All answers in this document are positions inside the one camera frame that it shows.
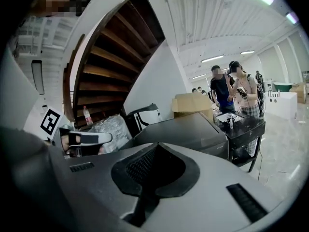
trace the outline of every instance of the cardboard box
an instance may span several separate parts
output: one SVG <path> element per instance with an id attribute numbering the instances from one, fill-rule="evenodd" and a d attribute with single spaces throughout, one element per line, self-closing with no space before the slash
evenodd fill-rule
<path id="1" fill-rule="evenodd" d="M 307 86 L 305 83 L 299 83 L 297 86 L 290 89 L 290 92 L 297 93 L 297 102 L 306 103 Z"/>
<path id="2" fill-rule="evenodd" d="M 172 99 L 174 118 L 201 112 L 213 121 L 211 101 L 208 96 L 201 93 L 178 94 Z"/>

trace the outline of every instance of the glossy white floor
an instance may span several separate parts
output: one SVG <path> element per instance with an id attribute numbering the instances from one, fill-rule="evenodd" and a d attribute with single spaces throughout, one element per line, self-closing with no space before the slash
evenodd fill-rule
<path id="1" fill-rule="evenodd" d="M 258 179 L 260 173 L 259 181 L 285 199 L 301 190 L 309 173 L 309 99 L 306 104 L 297 104 L 296 119 L 266 113 L 265 121 L 260 148 L 263 160 L 259 154 L 249 175 Z M 248 171 L 249 166 L 241 169 Z"/>

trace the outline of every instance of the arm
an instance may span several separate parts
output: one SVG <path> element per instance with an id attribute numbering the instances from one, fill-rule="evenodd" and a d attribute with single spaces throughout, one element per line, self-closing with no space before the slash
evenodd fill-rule
<path id="1" fill-rule="evenodd" d="M 247 94 L 248 100 L 254 101 L 257 100 L 257 87 L 253 77 L 249 77 L 249 84 L 252 89 L 252 94 Z"/>
<path id="2" fill-rule="evenodd" d="M 216 91 L 215 91 L 215 90 L 212 90 L 212 91 L 211 91 L 211 94 L 212 94 L 214 103 L 215 103 L 217 106 L 219 106 L 219 103 L 218 103 L 218 101 L 217 101 Z"/>
<path id="3" fill-rule="evenodd" d="M 228 76 L 226 73 L 224 74 L 225 79 L 226 79 L 226 85 L 227 85 L 227 89 L 228 92 L 231 96 L 235 96 L 236 95 L 236 89 L 237 89 L 237 82 L 235 82 L 235 84 L 233 85 L 233 87 L 230 84 L 230 76 Z"/>

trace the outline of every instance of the hand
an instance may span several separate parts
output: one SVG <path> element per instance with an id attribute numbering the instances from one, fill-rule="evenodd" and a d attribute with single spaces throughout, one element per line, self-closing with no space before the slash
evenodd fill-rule
<path id="1" fill-rule="evenodd" d="M 224 76 L 225 76 L 226 82 L 230 83 L 231 77 L 226 72 L 224 73 Z"/>
<path id="2" fill-rule="evenodd" d="M 232 100 L 233 100 L 233 96 L 229 95 L 229 96 L 227 97 L 227 101 L 230 102 L 230 101 L 232 101 Z"/>

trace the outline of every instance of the plastic bottle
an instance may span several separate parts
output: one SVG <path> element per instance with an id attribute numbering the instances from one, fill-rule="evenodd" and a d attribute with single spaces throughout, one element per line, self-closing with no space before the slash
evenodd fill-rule
<path id="1" fill-rule="evenodd" d="M 93 124 L 92 119 L 91 119 L 90 113 L 89 113 L 88 109 L 86 108 L 86 106 L 84 106 L 84 116 L 85 116 L 87 125 L 92 125 Z"/>

